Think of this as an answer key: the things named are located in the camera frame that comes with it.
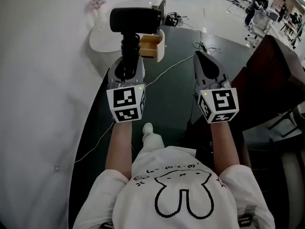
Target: person in background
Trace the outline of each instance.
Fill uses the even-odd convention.
[[[264,10],[268,8],[268,0],[252,0],[251,5],[248,7],[248,14],[244,20],[244,26],[249,26],[251,19],[254,16],[255,10],[262,6]]]
[[[290,14],[290,21],[289,21],[290,24],[295,25],[298,23],[298,21],[299,20],[296,12],[294,14]]]
[[[286,12],[288,11],[288,7],[287,7],[287,2],[286,0],[283,0],[284,4],[282,5],[281,11],[280,11],[280,15],[278,17],[277,22],[281,22],[283,16],[286,14]]]
[[[297,30],[298,31],[302,28],[302,24],[303,24],[303,22],[302,22],[302,15],[300,14],[299,18],[298,18],[298,21],[297,21],[297,25],[298,25]],[[302,36],[302,32],[303,32],[303,30],[301,30],[300,33],[298,34],[299,38]],[[295,49],[295,41],[291,44],[293,49]]]
[[[132,122],[116,123],[105,170],[73,229],[275,229],[251,168],[240,165],[227,122],[211,124],[214,170],[193,149],[165,148],[153,125],[132,163]]]

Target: office chair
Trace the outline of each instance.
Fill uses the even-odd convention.
[[[255,36],[248,36],[245,37],[246,41],[249,41],[253,48],[257,46],[259,41],[256,39],[257,37],[259,38],[264,38],[264,36],[268,33],[270,30],[269,23],[269,18],[264,12],[260,12],[259,10],[255,10],[254,16],[251,19],[251,22],[249,24],[249,30],[254,34]]]
[[[300,129],[301,131],[305,130],[305,102],[299,104],[296,108],[294,108],[292,114],[290,114],[290,120],[293,124],[296,125],[296,127],[284,134],[283,137],[288,136],[290,133],[297,129]]]

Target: floor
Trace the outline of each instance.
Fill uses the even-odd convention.
[[[247,7],[247,3],[238,0]],[[206,31],[246,45],[248,29],[243,26],[246,13],[227,0],[166,0],[166,13],[177,12],[184,18],[181,27]]]

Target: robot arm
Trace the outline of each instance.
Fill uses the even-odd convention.
[[[108,72],[108,103],[117,123],[142,118],[146,84],[137,33],[157,33],[160,23],[161,11],[157,9],[115,8],[111,11],[111,30],[123,35],[122,57]]]
[[[211,55],[196,51],[194,58],[198,105],[207,123],[230,121],[239,111],[236,88],[224,67]]]

